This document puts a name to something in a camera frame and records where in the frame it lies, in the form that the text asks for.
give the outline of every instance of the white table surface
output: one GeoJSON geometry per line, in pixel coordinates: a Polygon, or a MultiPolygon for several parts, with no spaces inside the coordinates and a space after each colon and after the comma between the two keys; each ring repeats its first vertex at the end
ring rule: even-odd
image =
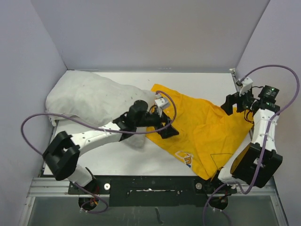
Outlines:
{"type": "MultiPolygon", "coordinates": [[[[228,94],[236,92],[230,73],[96,73],[120,84],[150,90],[155,83],[195,98],[203,98],[222,105],[228,94]]],[[[89,130],[72,121],[60,120],[56,134],[89,130]]],[[[247,136],[239,147],[251,141],[247,136]]],[[[78,162],[94,175],[128,176],[194,176],[192,170],[149,139],[141,149],[133,149],[123,142],[110,143],[82,155],[78,162]]],[[[48,166],[44,175],[51,175],[48,166]]]]}

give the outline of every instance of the screw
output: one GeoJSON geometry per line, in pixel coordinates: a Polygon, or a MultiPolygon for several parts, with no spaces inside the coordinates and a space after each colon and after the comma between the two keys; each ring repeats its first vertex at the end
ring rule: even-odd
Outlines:
{"type": "Polygon", "coordinates": [[[111,185],[109,183],[106,183],[103,187],[106,191],[108,191],[110,189],[111,185]]]}
{"type": "Polygon", "coordinates": [[[201,183],[197,183],[197,184],[196,184],[196,188],[197,188],[198,190],[202,189],[202,184],[201,184],[201,183]]]}

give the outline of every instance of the printed logo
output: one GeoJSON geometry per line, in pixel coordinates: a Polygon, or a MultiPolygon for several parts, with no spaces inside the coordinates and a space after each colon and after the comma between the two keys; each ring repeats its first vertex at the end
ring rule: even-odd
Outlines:
{"type": "Polygon", "coordinates": [[[175,156],[181,160],[182,162],[184,162],[189,168],[192,167],[192,158],[193,158],[193,154],[191,153],[187,153],[187,152],[176,152],[175,156]]]}

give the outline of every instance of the glass panel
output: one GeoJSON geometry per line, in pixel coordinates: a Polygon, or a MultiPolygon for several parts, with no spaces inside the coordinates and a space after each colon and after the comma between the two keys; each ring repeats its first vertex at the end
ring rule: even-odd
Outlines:
{"type": "MultiPolygon", "coordinates": [[[[79,212],[77,197],[37,197],[29,226],[199,226],[202,225],[203,208],[183,205],[159,207],[159,216],[154,207],[113,207],[106,213],[95,215],[79,212]]],[[[269,196],[232,196],[226,213],[235,225],[278,226],[269,196]]],[[[206,213],[207,226],[229,225],[227,218],[209,207],[206,213]]]]}

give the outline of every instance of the metal frame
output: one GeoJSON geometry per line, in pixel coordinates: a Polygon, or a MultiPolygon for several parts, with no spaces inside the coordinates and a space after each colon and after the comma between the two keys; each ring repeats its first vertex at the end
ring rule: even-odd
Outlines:
{"type": "MultiPolygon", "coordinates": [[[[236,90],[238,90],[238,86],[236,85],[237,77],[235,74],[235,68],[229,69],[229,72],[232,74],[233,82],[235,84],[236,90]]],[[[56,127],[53,129],[52,136],[50,141],[54,138],[56,127]]],[[[249,135],[252,138],[253,132],[250,131],[249,135]]],[[[89,197],[89,195],[70,195],[68,194],[69,181],[56,181],[54,178],[33,178],[32,184],[30,186],[27,200],[25,203],[24,210],[22,212],[19,225],[26,226],[29,222],[32,208],[34,205],[35,197],[89,197]]],[[[242,185],[243,189],[246,190],[248,185],[242,185]]],[[[100,195],[100,197],[109,197],[109,194],[100,195]]],[[[237,194],[233,194],[233,196],[245,196],[244,194],[238,192],[237,194]]],[[[277,217],[278,223],[280,226],[287,226],[288,222],[283,210],[283,207],[280,202],[280,198],[277,193],[277,189],[273,181],[266,184],[263,188],[254,187],[248,196],[270,196],[275,215],[277,217]]]]}

